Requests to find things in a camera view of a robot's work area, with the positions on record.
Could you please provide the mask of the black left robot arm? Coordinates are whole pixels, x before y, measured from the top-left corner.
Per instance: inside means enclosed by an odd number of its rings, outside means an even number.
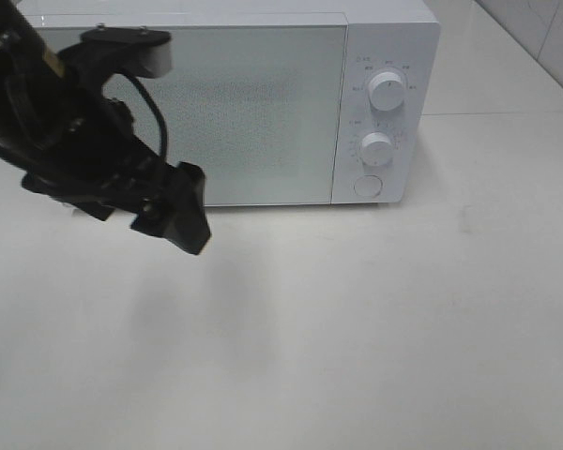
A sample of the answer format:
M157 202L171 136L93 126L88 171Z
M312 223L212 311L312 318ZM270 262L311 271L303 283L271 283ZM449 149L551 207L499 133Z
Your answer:
M170 33L98 25L54 52L0 1L0 159L25 189L199 254L210 239L205 174L168 162L169 133L144 82L172 66Z

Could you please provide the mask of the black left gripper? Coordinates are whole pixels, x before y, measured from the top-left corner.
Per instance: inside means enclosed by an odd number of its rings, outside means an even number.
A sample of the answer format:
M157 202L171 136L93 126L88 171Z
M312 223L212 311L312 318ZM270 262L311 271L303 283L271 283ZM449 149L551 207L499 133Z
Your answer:
M166 58L151 51L61 51L58 55L67 70L59 102L66 122L38 167L27 170L23 187L100 220L116 209L138 213L130 224L132 230L165 239L191 255L200 254L211 237L205 173L187 162L169 167L165 120L141 82L168 71ZM158 149L137 137L125 102L104 96L103 87L114 75L127 79L152 112Z

